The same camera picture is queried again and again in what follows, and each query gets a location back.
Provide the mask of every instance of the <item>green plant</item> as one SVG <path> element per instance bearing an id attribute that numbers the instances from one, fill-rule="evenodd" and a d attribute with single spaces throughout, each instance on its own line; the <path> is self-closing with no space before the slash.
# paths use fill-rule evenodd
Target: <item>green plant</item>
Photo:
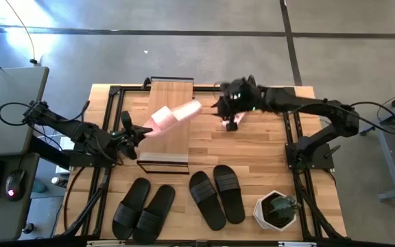
<path id="1" fill-rule="evenodd" d="M 301 207 L 293 196 L 279 196 L 273 199 L 270 204 L 274 207 L 269 214 L 276 213 L 278 219 L 293 218 L 295 210 Z"/>

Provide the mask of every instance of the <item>wooden workbench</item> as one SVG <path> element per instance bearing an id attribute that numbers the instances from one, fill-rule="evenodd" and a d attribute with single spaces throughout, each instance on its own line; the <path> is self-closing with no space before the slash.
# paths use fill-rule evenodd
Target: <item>wooden workbench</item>
<path id="1" fill-rule="evenodd" d="M 99 126 L 103 124 L 109 87 L 110 84 L 93 85 L 89 97 L 91 104 L 86 111 L 85 121 Z M 313 88 L 310 86 L 297 86 L 295 89 L 298 96 L 314 97 Z M 152 184 L 146 205 L 161 185 L 172 185 L 176 190 L 175 200 L 158 240 L 302 240 L 299 222 L 295 222 L 283 232 L 278 232 L 261 229 L 252 216 L 256 201 L 272 190 L 295 195 L 293 176 L 287 169 L 285 160 L 284 144 L 287 140 L 283 116 L 258 111 L 247 113 L 238 131 L 226 132 L 221 125 L 220 118 L 211 115 L 216 111 L 215 108 L 210 108 L 217 101 L 216 97 L 218 96 L 211 92 L 195 93 L 195 98 L 200 100 L 204 109 L 201 115 L 191 121 L 189 169 L 191 174 L 200 170 L 206 172 L 213 182 L 214 166 L 219 164 L 231 166 L 239 177 L 246 212 L 245 221 L 235 225 L 227 221 L 222 230 L 212 231 L 206 225 L 189 193 L 188 183 L 191 174 L 146 174 L 136 161 L 126 160 L 124 166 L 116 166 L 112 171 L 101 230 L 102 239 L 115 238 L 112 233 L 112 218 L 115 210 L 134 180 L 144 177 Z M 115 118 L 117 101 L 118 99 L 115 99 L 112 107 L 110 129 Z M 143 125 L 147 120 L 148 102 L 149 92 L 126 92 L 123 110 L 130 112 L 134 124 Z M 309 136 L 321 128 L 317 116 L 301 113 L 300 117 L 305 135 Z M 333 179 L 322 170 L 312 170 L 311 173 L 318 207 L 335 229 L 345 235 Z M 92 174 L 93 169 L 86 168 L 74 184 L 67 209 L 68 225 L 74 221 L 86 204 Z M 90 234 L 95 225 L 97 207 L 98 203 L 93 209 Z M 56 234 L 63 232 L 62 219 L 61 213 Z M 311 214 L 308 209 L 307 219 L 309 230 L 313 233 Z"/>

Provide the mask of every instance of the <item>concrete floor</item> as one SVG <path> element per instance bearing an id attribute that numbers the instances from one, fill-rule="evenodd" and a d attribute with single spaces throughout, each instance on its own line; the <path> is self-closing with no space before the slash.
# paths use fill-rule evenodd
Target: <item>concrete floor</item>
<path id="1" fill-rule="evenodd" d="M 28 26 L 90 32 L 32 35 L 36 57 L 50 68 L 44 100 L 64 116 L 78 113 L 93 83 L 142 83 L 151 75 L 214 83 L 252 74 L 259 84 L 294 85 L 285 37 L 97 34 L 98 30 L 284 32 L 279 0 L 10 2 Z M 395 0 L 286 2 L 293 32 L 395 34 Z M 0 33 L 0 65 L 31 66 L 25 32 L 8 25 L 19 22 L 5 1 L 0 1 L 0 27 L 5 28 Z M 395 38 L 295 38 L 294 48 L 302 84 L 314 86 L 317 97 L 381 103 L 395 96 Z M 377 109 L 361 106 L 357 110 L 371 118 Z M 395 200 L 377 200 L 377 194 L 392 189 L 393 184 L 376 135 L 339 138 L 333 144 L 342 145 L 333 158 L 348 236 L 395 244 Z M 37 177 L 48 180 L 52 176 L 53 166 L 42 162 Z M 61 195 L 62 191 L 48 194 Z M 61 203 L 35 200 L 49 200 L 53 212 Z M 54 215 L 44 220 L 35 213 L 35 205 L 41 202 L 32 204 L 29 221 L 36 214 L 40 228 L 51 229 Z M 39 236 L 49 234 L 41 231 Z"/>

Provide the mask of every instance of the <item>pink object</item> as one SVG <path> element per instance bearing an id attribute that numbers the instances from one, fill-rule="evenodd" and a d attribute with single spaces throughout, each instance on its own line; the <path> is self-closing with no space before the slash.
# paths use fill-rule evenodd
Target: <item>pink object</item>
<path id="1" fill-rule="evenodd" d="M 151 128 L 152 131 L 144 135 L 146 137 L 156 137 L 165 134 L 182 122 L 196 117 L 201 111 L 202 105 L 197 100 L 192 100 L 171 110 L 164 106 L 152 114 L 150 119 L 145 122 L 143 127 Z"/>
<path id="2" fill-rule="evenodd" d="M 234 116 L 234 122 L 235 122 L 236 124 L 239 124 L 240 121 L 241 121 L 241 119 L 243 119 L 243 117 L 245 117 L 245 114 L 246 114 L 246 112 L 244 112 L 244 113 L 237 113 L 237 114 Z M 224 128 L 226 128 L 226 125 L 227 125 L 228 123 L 229 123 L 228 120 L 222 121 L 222 126 L 223 126 Z"/>

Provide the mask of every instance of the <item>wooden board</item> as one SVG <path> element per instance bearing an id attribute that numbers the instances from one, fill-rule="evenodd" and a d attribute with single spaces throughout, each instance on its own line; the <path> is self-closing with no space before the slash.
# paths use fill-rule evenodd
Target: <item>wooden board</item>
<path id="1" fill-rule="evenodd" d="M 94 84 L 91 90 L 91 105 L 86 111 L 86 121 L 101 125 L 108 98 L 110 84 Z M 310 86 L 297 86 L 296 94 L 303 97 L 314 97 Z M 227 222 L 220 231 L 212 231 L 200 215 L 189 190 L 189 175 L 145 174 L 135 161 L 127 160 L 124 166 L 115 167 L 112 171 L 106 210 L 104 213 L 102 239 L 114 239 L 112 218 L 118 203 L 126 195 L 131 184 L 138 177 L 150 180 L 152 188 L 146 206 L 153 198 L 156 190 L 164 184 L 172 185 L 176 197 L 158 239 L 215 239 L 215 240 L 301 240 L 300 223 L 297 220 L 286 231 L 277 232 L 262 230 L 252 216 L 256 201 L 265 194 L 276 189 L 287 195 L 294 195 L 294 181 L 287 169 L 284 155 L 286 142 L 283 117 L 280 115 L 253 112 L 248 113 L 240 123 L 236 132 L 226 132 L 221 120 L 211 113 L 216 110 L 210 106 L 217 100 L 213 93 L 195 93 L 195 98 L 204 106 L 201 115 L 190 123 L 189 167 L 193 174 L 204 171 L 213 181 L 213 168 L 218 164 L 231 166 L 239 177 L 243 203 L 246 210 L 244 222 L 234 225 Z M 130 111 L 134 124 L 147 121 L 149 93 L 127 92 L 123 110 Z M 309 136 L 320 128 L 317 116 L 300 114 L 302 130 Z M 93 169 L 86 168 L 75 182 L 69 198 L 67 209 L 69 225 L 79 215 L 86 204 Z M 346 234 L 337 192 L 332 178 L 321 170 L 312 170 L 313 188 L 318 207 L 327 220 L 342 235 Z M 97 208 L 91 217 L 93 230 Z M 307 210 L 309 229 L 313 233 L 311 214 Z M 56 233 L 63 231 L 62 214 L 59 218 Z"/>
<path id="2" fill-rule="evenodd" d="M 193 99 L 193 83 L 192 82 L 152 82 L 149 95 L 149 106 L 147 107 L 146 119 L 152 114 L 166 106 L 170 109 L 181 106 Z M 167 165 L 172 162 L 184 163 L 187 166 L 189 162 L 189 131 L 190 123 L 181 123 L 175 127 L 174 131 L 170 131 L 159 137 L 147 138 L 141 142 L 139 146 L 139 164 L 149 164 L 145 166 L 147 170 L 171 171 Z M 177 167 L 187 171 L 186 167 Z"/>

